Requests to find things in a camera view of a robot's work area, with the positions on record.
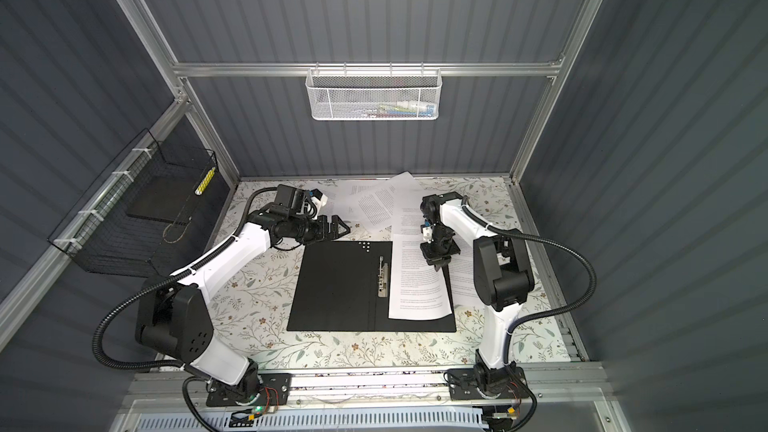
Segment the printed sheet near left arm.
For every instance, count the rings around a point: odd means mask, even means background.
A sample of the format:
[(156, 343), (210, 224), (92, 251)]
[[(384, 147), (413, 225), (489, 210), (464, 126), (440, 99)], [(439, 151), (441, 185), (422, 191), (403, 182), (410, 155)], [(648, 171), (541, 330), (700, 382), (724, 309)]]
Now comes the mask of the printed sheet near left arm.
[(420, 213), (423, 197), (431, 194), (409, 172), (388, 179), (383, 187), (386, 191), (383, 201), (391, 216)]

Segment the grey folder with black inside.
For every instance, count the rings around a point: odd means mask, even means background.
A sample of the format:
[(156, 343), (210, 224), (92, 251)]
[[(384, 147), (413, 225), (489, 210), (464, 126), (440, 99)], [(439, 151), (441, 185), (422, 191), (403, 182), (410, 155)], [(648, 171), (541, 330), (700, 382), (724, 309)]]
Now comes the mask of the grey folder with black inside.
[(391, 264), (385, 241), (331, 241), (304, 248), (286, 330), (289, 332), (457, 331), (455, 316), (434, 320), (388, 317), (379, 275)]

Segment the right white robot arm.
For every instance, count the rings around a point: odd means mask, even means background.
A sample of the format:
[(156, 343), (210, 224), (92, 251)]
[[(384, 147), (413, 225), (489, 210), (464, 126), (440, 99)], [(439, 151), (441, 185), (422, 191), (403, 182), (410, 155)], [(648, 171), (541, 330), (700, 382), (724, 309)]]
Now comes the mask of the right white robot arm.
[(472, 290), (486, 307), (472, 383), (480, 395), (498, 396), (515, 381), (509, 327), (535, 285), (525, 241), (504, 235), (457, 192), (423, 197), (420, 211), (420, 249), (428, 265), (445, 273), (453, 257), (471, 254)]

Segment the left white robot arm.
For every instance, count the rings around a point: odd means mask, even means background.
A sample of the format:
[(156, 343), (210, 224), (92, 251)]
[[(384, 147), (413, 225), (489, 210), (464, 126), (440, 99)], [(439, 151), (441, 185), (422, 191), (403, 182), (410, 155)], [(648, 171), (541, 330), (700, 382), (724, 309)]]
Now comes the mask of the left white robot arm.
[(321, 213), (327, 197), (317, 189), (287, 185), (252, 193), (232, 234), (200, 258), (173, 272), (165, 284), (139, 299), (135, 338), (177, 360), (178, 367), (225, 390), (239, 403), (262, 393), (258, 366), (234, 351), (214, 330), (209, 303), (245, 265), (286, 239), (306, 246), (350, 233), (337, 215)]

